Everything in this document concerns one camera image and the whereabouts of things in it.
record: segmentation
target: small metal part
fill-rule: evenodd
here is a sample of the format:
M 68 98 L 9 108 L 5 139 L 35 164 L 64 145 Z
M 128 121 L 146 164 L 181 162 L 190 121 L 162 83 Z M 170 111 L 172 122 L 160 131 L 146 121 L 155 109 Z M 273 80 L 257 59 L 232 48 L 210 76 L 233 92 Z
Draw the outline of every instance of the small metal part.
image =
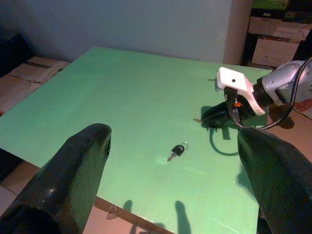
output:
M 203 121 L 201 119 L 198 118 L 193 118 L 194 121 L 196 121 L 197 123 L 202 123 Z
M 180 145 L 185 145 L 186 148 L 184 147 L 184 150 L 188 150 L 189 149 L 189 144 L 185 141 L 185 142 L 182 142 Z
M 170 162 L 175 156 L 176 153 L 172 153 L 171 156 L 167 159 L 167 161 Z

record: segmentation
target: white wall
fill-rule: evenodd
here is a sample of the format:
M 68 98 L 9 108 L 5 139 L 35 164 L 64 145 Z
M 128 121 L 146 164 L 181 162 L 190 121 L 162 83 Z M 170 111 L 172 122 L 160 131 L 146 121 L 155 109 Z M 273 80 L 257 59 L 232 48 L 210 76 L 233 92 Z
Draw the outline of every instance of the white wall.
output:
M 232 0 L 3 0 L 0 27 L 41 56 L 92 46 L 222 62 Z
M 243 60 L 245 40 L 253 0 L 233 0 L 223 63 L 240 65 Z

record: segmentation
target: green table surface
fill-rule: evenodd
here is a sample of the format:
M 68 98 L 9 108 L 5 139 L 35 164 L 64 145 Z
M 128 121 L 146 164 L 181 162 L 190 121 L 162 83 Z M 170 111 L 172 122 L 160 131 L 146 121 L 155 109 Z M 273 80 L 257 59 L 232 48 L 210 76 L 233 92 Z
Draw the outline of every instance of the green table surface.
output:
M 0 147 L 41 167 L 71 135 L 108 124 L 112 148 L 99 197 L 175 233 L 255 234 L 258 204 L 237 130 L 211 135 L 193 120 L 224 101 L 208 80 L 220 66 L 251 82 L 269 72 L 92 48 L 0 117 Z M 189 149 L 167 162 L 182 141 Z

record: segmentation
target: key ring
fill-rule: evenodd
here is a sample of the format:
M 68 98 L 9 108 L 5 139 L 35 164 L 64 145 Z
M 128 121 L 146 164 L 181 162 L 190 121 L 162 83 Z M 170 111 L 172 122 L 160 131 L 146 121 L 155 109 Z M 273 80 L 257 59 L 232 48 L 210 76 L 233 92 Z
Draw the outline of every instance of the key ring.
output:
M 189 144 L 185 141 L 185 142 L 182 142 L 180 145 L 186 145 L 187 147 L 185 148 L 184 147 L 184 150 L 188 150 L 189 149 Z

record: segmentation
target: tiled floor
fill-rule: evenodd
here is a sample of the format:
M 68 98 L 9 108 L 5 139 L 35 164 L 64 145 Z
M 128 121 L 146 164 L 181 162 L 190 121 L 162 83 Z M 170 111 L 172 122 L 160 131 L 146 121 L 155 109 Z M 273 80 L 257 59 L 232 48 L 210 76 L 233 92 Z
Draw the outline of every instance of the tiled floor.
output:
M 0 215 L 22 191 L 38 168 L 23 162 L 0 185 Z M 121 218 L 106 219 L 107 212 L 93 207 L 83 234 L 157 234 Z

